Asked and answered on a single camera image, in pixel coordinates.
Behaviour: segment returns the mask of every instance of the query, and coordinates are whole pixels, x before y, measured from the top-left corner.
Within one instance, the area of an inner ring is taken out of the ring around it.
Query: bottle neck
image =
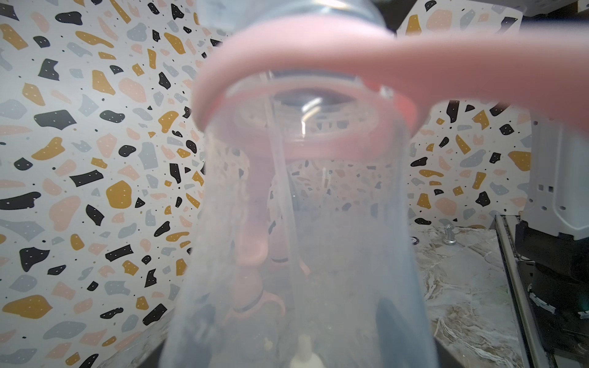
[[[271,19],[303,14],[351,16],[385,27],[370,0],[199,0],[197,11],[203,25],[233,33]]]

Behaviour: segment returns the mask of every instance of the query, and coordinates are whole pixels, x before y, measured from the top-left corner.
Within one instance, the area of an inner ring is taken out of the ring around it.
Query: metal knob
[[[449,246],[456,244],[456,239],[454,238],[454,225],[448,224],[444,226],[444,244],[448,244]]]

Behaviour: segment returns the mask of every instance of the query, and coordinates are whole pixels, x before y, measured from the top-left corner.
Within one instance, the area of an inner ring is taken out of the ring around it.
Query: pink bottle handle
[[[267,70],[315,69],[358,75],[392,87],[417,105],[417,132],[430,107],[456,98],[501,100],[589,132],[589,30],[516,35],[421,35],[395,39],[347,17],[304,15],[248,28],[224,42],[195,80],[192,106],[206,128],[225,90]]]

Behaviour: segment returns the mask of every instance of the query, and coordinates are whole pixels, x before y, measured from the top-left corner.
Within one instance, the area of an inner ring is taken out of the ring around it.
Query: clear plastic bottle
[[[305,12],[382,25],[366,1],[264,4],[236,27]],[[437,366],[407,229],[403,102],[325,71],[269,71],[225,92],[160,366]]]

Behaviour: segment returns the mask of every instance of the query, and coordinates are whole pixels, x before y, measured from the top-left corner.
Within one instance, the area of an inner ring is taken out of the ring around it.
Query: speckled wall
[[[1,0],[0,366],[89,368],[174,307],[204,193],[192,0]]]
[[[418,0],[398,34],[421,37],[450,29],[509,34],[518,32],[521,17],[498,5]],[[496,213],[523,210],[530,125],[529,112],[508,101],[455,100],[434,106],[413,138],[406,162],[410,221],[488,227]]]

